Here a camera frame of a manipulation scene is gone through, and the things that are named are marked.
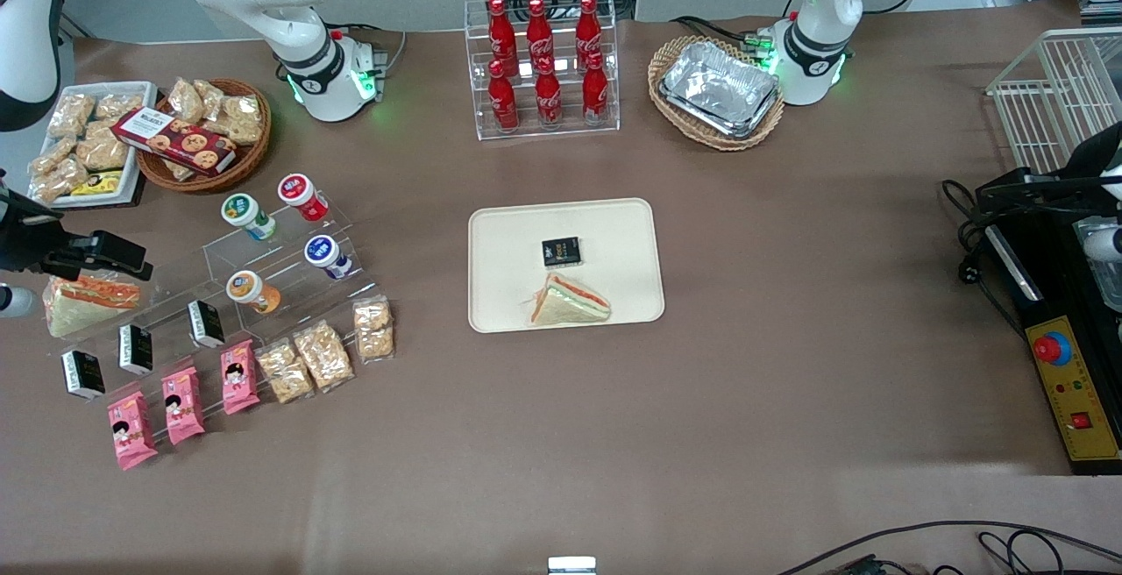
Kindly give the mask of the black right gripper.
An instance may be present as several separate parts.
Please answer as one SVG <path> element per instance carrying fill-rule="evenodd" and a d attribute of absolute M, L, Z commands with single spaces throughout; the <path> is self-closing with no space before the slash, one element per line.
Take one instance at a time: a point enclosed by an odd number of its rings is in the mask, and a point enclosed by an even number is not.
<path fill-rule="evenodd" d="M 151 263 L 146 249 L 125 237 L 107 231 L 88 236 L 88 259 L 76 246 L 81 237 L 64 231 L 59 212 L 49 210 L 20 193 L 3 192 L 1 223 L 1 268 L 12 273 L 39 273 L 56 279 L 79 280 L 84 274 L 116 273 L 148 282 Z M 121 264 L 141 264 L 128 267 Z"/>

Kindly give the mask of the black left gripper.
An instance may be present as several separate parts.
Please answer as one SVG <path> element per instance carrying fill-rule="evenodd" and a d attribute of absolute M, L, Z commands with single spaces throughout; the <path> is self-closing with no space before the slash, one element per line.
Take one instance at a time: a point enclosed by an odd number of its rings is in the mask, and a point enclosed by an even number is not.
<path fill-rule="evenodd" d="M 1073 210 L 1107 210 L 1109 192 L 1098 183 L 1101 171 L 1049 174 L 1023 167 L 1023 182 L 995 179 L 977 189 L 981 218 L 1013 213 L 1065 213 Z"/>

